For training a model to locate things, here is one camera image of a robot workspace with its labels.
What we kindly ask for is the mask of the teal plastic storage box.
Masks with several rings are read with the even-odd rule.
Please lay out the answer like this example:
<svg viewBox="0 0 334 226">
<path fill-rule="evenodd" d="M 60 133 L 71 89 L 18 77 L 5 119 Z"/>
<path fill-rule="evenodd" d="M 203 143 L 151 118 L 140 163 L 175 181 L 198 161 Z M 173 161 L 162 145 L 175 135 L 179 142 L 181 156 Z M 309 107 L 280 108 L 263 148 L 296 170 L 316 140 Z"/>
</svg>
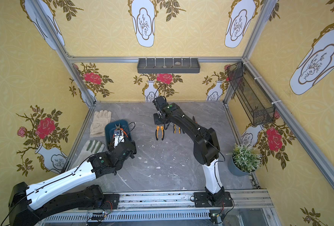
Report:
<svg viewBox="0 0 334 226">
<path fill-rule="evenodd" d="M 109 123 L 106 127 L 105 127 L 105 135 L 106 135 L 106 143 L 107 143 L 107 148 L 109 150 L 109 147 L 113 145 L 113 132 L 116 128 L 115 125 L 120 124 L 123 129 L 125 130 L 125 132 L 127 133 L 128 137 L 125 138 L 124 142 L 126 141 L 132 141 L 131 135 L 130 135 L 130 128 L 129 128 L 129 123 L 126 120 L 117 120 L 114 122 Z"/>
</svg>

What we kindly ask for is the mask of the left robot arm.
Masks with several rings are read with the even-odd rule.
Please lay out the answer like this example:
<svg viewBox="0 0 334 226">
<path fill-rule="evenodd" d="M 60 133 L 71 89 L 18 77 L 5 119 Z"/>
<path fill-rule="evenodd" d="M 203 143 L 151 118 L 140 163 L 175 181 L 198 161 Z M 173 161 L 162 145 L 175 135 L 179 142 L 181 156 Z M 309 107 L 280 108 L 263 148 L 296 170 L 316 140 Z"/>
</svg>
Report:
<svg viewBox="0 0 334 226">
<path fill-rule="evenodd" d="M 128 158 L 137 153 L 133 141 L 118 144 L 111 152 L 88 156 L 77 167 L 49 180 L 27 185 L 21 182 L 12 189 L 8 203 L 11 226 L 34 226 L 51 215 L 75 208 L 103 208 L 108 202 L 99 185 L 71 193 L 70 190 L 107 174 L 116 174 Z"/>
</svg>

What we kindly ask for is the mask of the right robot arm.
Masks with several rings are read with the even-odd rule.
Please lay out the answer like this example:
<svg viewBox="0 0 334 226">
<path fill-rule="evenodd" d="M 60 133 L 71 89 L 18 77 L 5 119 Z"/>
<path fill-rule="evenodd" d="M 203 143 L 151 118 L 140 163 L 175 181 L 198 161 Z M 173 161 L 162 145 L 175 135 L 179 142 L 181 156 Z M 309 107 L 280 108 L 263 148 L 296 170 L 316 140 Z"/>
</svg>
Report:
<svg viewBox="0 0 334 226">
<path fill-rule="evenodd" d="M 193 155 L 204 170 L 207 198 L 213 205 L 219 204 L 223 200 L 225 189 L 218 170 L 220 146 L 215 130 L 200 126 L 177 104 L 167 103 L 164 97 L 154 99 L 153 104 L 157 110 L 154 114 L 156 125 L 173 123 L 193 141 Z"/>
</svg>

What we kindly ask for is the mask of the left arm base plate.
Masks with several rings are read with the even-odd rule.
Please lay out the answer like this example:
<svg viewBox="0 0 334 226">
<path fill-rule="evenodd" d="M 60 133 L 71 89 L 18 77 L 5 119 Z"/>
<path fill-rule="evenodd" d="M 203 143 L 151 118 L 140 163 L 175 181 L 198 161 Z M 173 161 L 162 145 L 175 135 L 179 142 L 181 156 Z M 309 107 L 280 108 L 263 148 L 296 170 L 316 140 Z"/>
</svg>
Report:
<svg viewBox="0 0 334 226">
<path fill-rule="evenodd" d="M 104 201 L 100 207 L 79 207 L 78 210 L 116 210 L 119 203 L 120 194 L 104 194 Z"/>
</svg>

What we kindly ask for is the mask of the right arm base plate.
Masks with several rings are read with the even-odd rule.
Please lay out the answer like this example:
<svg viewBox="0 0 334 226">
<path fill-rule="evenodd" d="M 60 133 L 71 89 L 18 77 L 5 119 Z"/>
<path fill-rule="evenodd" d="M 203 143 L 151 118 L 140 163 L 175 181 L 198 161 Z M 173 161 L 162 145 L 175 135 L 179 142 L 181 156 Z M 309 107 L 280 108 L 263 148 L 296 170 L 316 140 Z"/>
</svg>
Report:
<svg viewBox="0 0 334 226">
<path fill-rule="evenodd" d="M 233 207 L 232 198 L 229 192 L 217 194 L 217 196 L 218 197 L 215 198 L 213 195 L 209 195 L 207 192 L 195 192 L 193 194 L 195 207 Z"/>
</svg>

